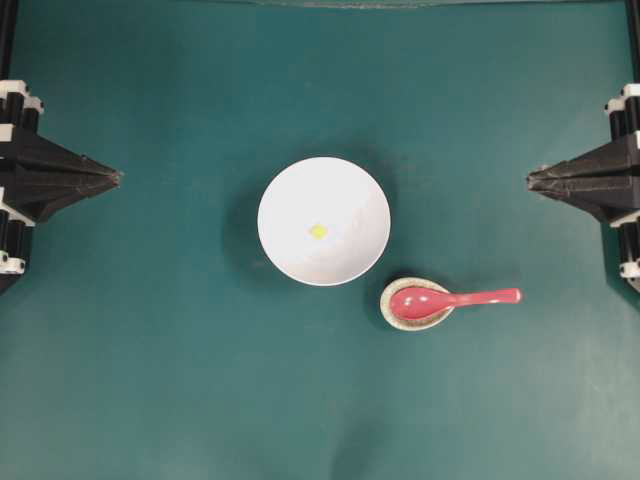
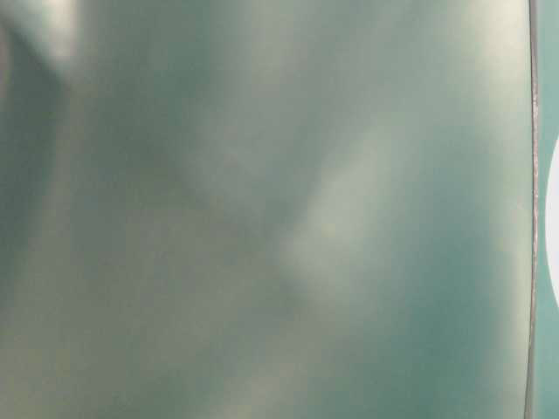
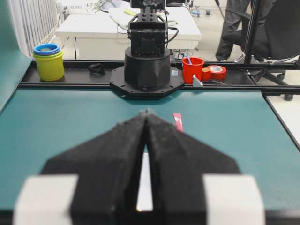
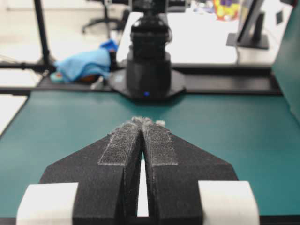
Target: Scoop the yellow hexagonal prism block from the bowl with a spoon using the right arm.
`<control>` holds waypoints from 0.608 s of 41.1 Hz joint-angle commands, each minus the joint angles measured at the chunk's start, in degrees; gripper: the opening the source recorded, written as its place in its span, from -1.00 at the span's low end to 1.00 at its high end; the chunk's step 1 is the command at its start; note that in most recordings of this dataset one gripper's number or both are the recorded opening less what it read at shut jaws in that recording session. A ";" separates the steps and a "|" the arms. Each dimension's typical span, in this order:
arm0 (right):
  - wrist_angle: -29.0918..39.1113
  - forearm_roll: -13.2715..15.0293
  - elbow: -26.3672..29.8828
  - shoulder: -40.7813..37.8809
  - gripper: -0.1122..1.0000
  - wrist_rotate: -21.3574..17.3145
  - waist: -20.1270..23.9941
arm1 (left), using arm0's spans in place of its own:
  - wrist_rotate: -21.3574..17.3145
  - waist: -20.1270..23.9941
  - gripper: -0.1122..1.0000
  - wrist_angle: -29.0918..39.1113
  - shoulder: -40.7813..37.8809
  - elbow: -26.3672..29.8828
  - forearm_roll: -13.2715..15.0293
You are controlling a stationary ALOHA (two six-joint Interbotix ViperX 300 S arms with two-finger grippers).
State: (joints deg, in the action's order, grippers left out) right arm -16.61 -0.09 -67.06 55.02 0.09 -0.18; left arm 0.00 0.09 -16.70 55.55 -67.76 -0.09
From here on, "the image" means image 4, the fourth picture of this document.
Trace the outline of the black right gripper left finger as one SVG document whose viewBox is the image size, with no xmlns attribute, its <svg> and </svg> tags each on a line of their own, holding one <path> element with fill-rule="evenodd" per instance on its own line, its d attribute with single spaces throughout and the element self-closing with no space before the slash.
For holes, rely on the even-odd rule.
<svg viewBox="0 0 300 225">
<path fill-rule="evenodd" d="M 128 122 L 49 165 L 27 187 L 18 225 L 117 225 L 137 212 L 141 128 Z"/>
</svg>

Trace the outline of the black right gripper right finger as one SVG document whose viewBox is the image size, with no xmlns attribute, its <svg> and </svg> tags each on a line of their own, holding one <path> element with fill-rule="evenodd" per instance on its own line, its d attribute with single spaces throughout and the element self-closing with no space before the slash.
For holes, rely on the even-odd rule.
<svg viewBox="0 0 300 225">
<path fill-rule="evenodd" d="M 149 215 L 156 225 L 257 225 L 252 188 L 233 166 L 145 120 Z"/>
</svg>

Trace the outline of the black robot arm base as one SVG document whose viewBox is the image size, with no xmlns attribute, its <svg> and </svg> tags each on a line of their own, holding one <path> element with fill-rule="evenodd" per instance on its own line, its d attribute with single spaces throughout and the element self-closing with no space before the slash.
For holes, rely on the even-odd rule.
<svg viewBox="0 0 300 225">
<path fill-rule="evenodd" d="M 131 0 L 132 11 L 143 15 L 131 26 L 127 65 L 111 73 L 110 87 L 134 100 L 160 101 L 185 90 L 185 77 L 172 69 L 165 50 L 172 40 L 166 0 Z"/>
</svg>

